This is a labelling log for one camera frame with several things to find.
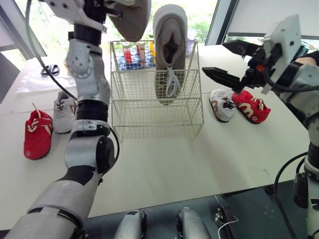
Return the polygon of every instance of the gray sneaker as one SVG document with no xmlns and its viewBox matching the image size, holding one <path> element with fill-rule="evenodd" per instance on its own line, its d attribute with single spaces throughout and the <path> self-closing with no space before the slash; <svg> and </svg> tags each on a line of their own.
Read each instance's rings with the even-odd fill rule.
<svg viewBox="0 0 319 239">
<path fill-rule="evenodd" d="M 184 82 L 187 47 L 187 16 L 183 8 L 169 4 L 158 9 L 153 18 L 156 47 L 155 93 L 159 102 L 169 105 Z"/>
<path fill-rule="evenodd" d="M 123 18 L 110 17 L 119 33 L 130 42 L 141 39 L 149 22 L 151 0 L 136 0 L 132 6 L 117 3 L 114 8 L 123 11 Z"/>
</svg>

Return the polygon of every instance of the white shoelace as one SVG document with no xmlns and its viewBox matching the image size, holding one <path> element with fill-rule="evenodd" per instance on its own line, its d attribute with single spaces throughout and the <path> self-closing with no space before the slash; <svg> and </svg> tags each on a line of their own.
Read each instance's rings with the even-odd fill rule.
<svg viewBox="0 0 319 239">
<path fill-rule="evenodd" d="M 259 106 L 259 110 L 260 110 L 260 111 L 263 111 L 263 110 L 264 110 L 263 100 L 261 100 L 261 99 L 257 99 L 257 98 L 252 98 L 251 100 L 252 100 L 253 102 L 257 102 L 257 101 L 259 101 L 259 104 L 258 104 L 258 106 Z"/>
<path fill-rule="evenodd" d="M 41 118 L 41 114 L 40 114 L 39 109 L 38 109 L 37 107 L 35 107 L 35 110 L 36 110 L 36 112 L 38 113 L 39 118 Z M 29 132 L 31 132 L 31 133 L 35 132 L 35 130 L 36 130 L 36 128 L 37 128 L 37 125 L 36 125 L 36 124 L 39 123 L 39 121 L 38 121 L 39 118 L 33 119 L 32 124 L 31 124 L 31 125 L 28 125 L 28 131 L 29 131 Z M 42 124 L 42 125 L 40 125 L 40 126 L 43 126 L 43 127 L 45 128 L 45 130 L 49 133 L 49 135 L 51 135 L 51 130 L 49 129 L 49 126 L 48 126 L 48 125 Z"/>
<path fill-rule="evenodd" d="M 178 94 L 180 93 L 180 83 L 179 80 L 177 78 L 177 76 L 175 75 L 173 69 L 171 67 L 167 68 L 167 85 L 166 85 L 166 97 L 172 97 L 175 96 L 177 97 L 178 94 L 176 94 L 178 92 Z"/>
</svg>

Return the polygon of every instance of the tree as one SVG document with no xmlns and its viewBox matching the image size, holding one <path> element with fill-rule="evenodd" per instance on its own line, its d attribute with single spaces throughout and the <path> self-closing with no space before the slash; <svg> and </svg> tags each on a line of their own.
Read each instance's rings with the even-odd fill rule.
<svg viewBox="0 0 319 239">
<path fill-rule="evenodd" d="M 204 42 L 205 38 L 208 35 L 210 23 L 207 21 L 201 21 L 198 23 L 195 23 L 195 25 L 192 27 L 196 30 L 196 39 L 198 42 Z"/>
</svg>

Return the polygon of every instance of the bottle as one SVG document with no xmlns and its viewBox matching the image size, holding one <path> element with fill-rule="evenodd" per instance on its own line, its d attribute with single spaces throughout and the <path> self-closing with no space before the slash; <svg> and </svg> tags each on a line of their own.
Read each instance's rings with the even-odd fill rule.
<svg viewBox="0 0 319 239">
<path fill-rule="evenodd" d="M 153 63 L 155 64 L 156 51 L 155 51 L 153 35 L 149 35 L 149 37 L 150 37 L 150 55 L 153 56 Z"/>
<path fill-rule="evenodd" d="M 140 52 L 140 59 L 141 59 L 141 66 L 145 66 L 145 43 L 138 43 L 139 52 Z"/>
<path fill-rule="evenodd" d="M 130 45 L 123 45 L 123 52 L 124 52 L 124 59 L 126 63 L 132 63 L 132 56 L 131 56 L 131 48 Z"/>
</svg>

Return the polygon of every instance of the wire shelf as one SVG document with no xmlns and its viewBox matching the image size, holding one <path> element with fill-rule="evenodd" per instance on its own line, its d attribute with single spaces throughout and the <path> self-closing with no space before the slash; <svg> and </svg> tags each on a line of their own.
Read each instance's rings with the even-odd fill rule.
<svg viewBox="0 0 319 239">
<path fill-rule="evenodd" d="M 124 138 L 189 137 L 201 130 L 203 108 L 197 42 L 186 59 L 185 70 L 174 70 L 181 89 L 166 96 L 167 71 L 155 69 L 151 41 L 141 61 L 131 44 L 131 58 L 123 54 L 123 41 L 111 42 L 112 126 Z"/>
</svg>

